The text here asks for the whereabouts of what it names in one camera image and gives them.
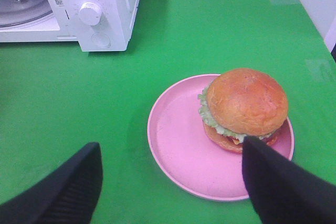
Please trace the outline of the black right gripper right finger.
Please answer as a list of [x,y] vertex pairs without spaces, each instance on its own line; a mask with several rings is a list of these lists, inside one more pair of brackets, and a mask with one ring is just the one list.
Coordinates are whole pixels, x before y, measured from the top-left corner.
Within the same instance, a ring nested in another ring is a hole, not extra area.
[[254,136],[243,142],[242,174],[262,223],[335,223],[335,185]]

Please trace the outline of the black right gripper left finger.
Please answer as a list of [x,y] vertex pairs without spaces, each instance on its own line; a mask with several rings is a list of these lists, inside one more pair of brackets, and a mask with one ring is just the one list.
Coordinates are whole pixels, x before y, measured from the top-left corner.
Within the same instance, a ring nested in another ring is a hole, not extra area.
[[1,223],[90,223],[102,183],[100,145],[91,142],[34,186],[1,204]]

